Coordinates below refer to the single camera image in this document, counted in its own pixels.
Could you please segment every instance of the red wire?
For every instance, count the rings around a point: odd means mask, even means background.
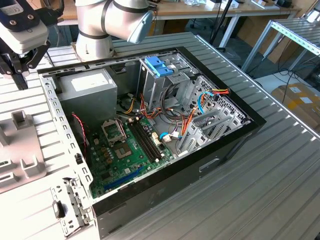
[[[86,134],[85,134],[85,128],[84,128],[84,125],[83,125],[83,122],[80,120],[80,118],[77,116],[77,115],[75,115],[74,113],[72,113],[72,116],[74,116],[77,120],[78,120],[78,122],[79,122],[79,124],[80,124],[80,126],[81,126],[81,129],[82,129],[82,135],[83,135],[83,145],[84,145],[84,158],[86,158],[86,156],[87,156],[87,142],[86,142]]]

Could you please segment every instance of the connector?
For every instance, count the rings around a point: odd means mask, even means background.
[[[168,135],[165,135],[165,136],[162,138],[162,140],[163,140],[165,143],[168,143],[168,142],[171,141],[171,137],[170,137],[169,134],[168,134]]]

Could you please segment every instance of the metal bracket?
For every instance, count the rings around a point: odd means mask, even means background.
[[[50,191],[54,214],[60,221],[65,237],[93,224],[93,210],[78,178],[65,178],[60,184],[51,187]]]

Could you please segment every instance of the aluminum table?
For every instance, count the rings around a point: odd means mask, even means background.
[[[275,36],[268,49],[265,51],[264,56],[267,56],[274,49],[282,35],[295,41],[297,44],[304,48],[303,52],[290,66],[289,70],[292,70],[297,65],[297,63],[301,60],[301,58],[307,51],[312,52],[316,56],[320,55],[320,26],[318,24],[309,23],[303,18],[296,18],[291,20],[270,20],[264,31],[262,32],[260,38],[254,45],[251,53],[244,62],[241,68],[242,71],[245,72],[248,69],[271,29],[277,30],[278,34]]]
[[[320,137],[201,37],[177,33],[139,45],[114,42],[120,55],[184,46],[267,120],[257,136],[215,171],[185,188],[107,240],[312,240],[320,231]],[[49,50],[55,66],[77,62],[71,47]],[[44,59],[40,67],[49,66]],[[0,79],[0,119],[24,109],[36,123],[48,174],[0,195],[1,237],[63,240],[50,186],[72,174],[39,78],[17,91]],[[72,240],[98,240],[94,226]]]

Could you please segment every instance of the cardboard box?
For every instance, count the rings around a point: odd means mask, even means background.
[[[275,5],[275,2],[272,0],[254,0],[257,4],[263,7],[269,7]]]
[[[279,102],[284,98],[286,86],[281,85],[272,91]],[[302,83],[289,84],[284,103],[293,114],[309,127],[320,133],[320,97]]]

